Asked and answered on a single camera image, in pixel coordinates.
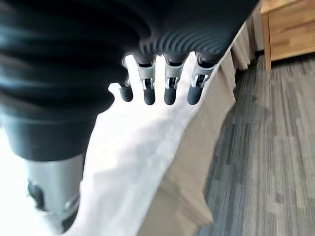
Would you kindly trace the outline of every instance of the black fingertip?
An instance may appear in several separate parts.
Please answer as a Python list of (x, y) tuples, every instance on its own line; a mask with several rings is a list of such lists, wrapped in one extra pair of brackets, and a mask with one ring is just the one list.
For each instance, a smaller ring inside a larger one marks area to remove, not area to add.
[(133, 100), (133, 92), (131, 86), (119, 88), (120, 95), (125, 102), (130, 102)]
[(63, 233), (67, 232), (73, 225), (75, 218), (77, 217), (78, 210), (79, 209), (76, 209), (76, 211), (73, 212), (71, 216), (69, 216), (67, 219), (63, 221)]
[(156, 101), (156, 94), (154, 89), (147, 88), (143, 90), (144, 101), (147, 105), (153, 105)]
[(173, 105), (176, 100), (176, 89), (166, 88), (164, 94), (164, 101), (167, 105)]
[(199, 102), (201, 97), (202, 88), (196, 86), (192, 87), (190, 86), (187, 96), (187, 101), (191, 105), (195, 105)]

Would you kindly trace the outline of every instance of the floor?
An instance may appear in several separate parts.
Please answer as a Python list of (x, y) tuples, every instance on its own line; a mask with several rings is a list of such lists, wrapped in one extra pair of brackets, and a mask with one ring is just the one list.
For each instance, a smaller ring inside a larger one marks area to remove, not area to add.
[(197, 236), (315, 236), (315, 54), (238, 75)]

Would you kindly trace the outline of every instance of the robotic finger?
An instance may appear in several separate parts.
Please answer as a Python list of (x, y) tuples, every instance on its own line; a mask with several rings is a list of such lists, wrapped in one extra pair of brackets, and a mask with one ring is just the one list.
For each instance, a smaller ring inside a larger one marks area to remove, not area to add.
[(178, 56), (164, 54), (164, 56), (166, 62), (164, 101), (167, 105), (173, 105), (176, 100), (176, 89), (188, 54)]

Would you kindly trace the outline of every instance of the striped carpet floor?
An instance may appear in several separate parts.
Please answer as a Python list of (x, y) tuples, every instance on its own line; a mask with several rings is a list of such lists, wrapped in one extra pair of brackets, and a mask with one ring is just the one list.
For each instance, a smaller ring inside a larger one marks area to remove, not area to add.
[(238, 75), (197, 236), (315, 236), (315, 54)]

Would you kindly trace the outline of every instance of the light wood furniture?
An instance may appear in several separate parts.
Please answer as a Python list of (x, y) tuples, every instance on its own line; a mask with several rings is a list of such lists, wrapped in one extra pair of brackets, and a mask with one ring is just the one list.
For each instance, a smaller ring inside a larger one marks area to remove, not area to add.
[(264, 0), (266, 70), (271, 62), (315, 52), (315, 0)]

